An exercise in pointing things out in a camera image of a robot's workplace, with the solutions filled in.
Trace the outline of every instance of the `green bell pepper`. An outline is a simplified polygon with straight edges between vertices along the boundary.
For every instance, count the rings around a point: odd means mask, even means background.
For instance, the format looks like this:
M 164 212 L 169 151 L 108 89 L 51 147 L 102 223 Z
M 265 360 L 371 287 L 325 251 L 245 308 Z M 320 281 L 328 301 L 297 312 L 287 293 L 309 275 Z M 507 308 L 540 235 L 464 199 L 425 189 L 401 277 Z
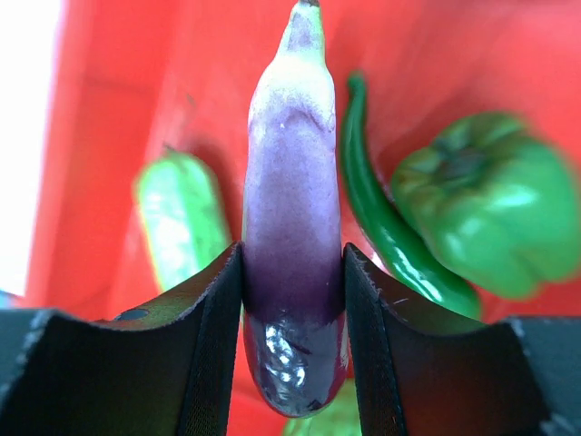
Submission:
M 355 381 L 347 379 L 332 403 L 319 413 L 288 420 L 282 436 L 361 436 Z
M 340 167 L 361 230 L 397 280 L 453 312 L 480 319 L 482 303 L 476 290 L 434 258 L 383 193 L 367 154 L 367 85 L 360 74 L 353 74 L 348 85 L 350 102 L 341 127 Z
M 134 191 L 162 292 L 203 270 L 231 244 L 213 172 L 200 159 L 166 148 L 142 171 Z
M 391 191 L 436 259 L 496 295 L 522 299 L 576 273 L 575 177 L 515 116 L 453 123 L 400 163 Z

